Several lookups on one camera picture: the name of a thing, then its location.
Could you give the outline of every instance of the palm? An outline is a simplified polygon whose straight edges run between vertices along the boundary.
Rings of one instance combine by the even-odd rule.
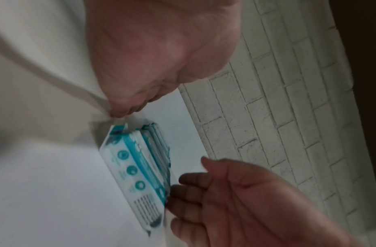
[[[314,246],[313,239],[332,227],[291,185],[243,165],[246,171],[236,175],[236,167],[224,178],[183,175],[184,186],[172,188],[168,208],[180,219],[172,229],[189,246]]]
[[[239,37],[238,0],[85,3],[93,68],[118,117],[217,72]]]

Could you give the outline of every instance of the hand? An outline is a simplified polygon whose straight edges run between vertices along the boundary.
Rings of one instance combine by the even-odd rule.
[[[231,160],[202,164],[208,173],[182,175],[167,205],[177,216],[173,233],[190,247],[359,246],[270,171]]]
[[[85,0],[90,58],[111,115],[221,70],[240,32],[240,0]]]

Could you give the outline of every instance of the fingers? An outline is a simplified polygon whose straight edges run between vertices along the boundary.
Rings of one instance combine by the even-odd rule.
[[[170,196],[192,203],[201,203],[204,190],[195,186],[173,185]]]
[[[210,175],[227,179],[240,186],[253,186],[278,179],[277,176],[262,167],[235,160],[215,161],[203,157],[201,163]]]
[[[202,223],[202,208],[198,204],[170,197],[166,208],[179,219],[197,224]]]
[[[213,177],[208,173],[186,173],[183,174],[178,181],[181,184],[208,189],[213,181]]]
[[[173,234],[189,246],[210,247],[204,226],[174,219],[171,224]]]

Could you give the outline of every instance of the blue and white package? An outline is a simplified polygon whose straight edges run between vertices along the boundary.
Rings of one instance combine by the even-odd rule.
[[[170,148],[156,124],[112,126],[100,153],[143,229],[162,226],[170,194]]]

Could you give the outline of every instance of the wet wipes package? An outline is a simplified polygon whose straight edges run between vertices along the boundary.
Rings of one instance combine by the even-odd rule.
[[[100,153],[143,229],[162,227],[170,194],[170,148],[157,124],[112,126]]]

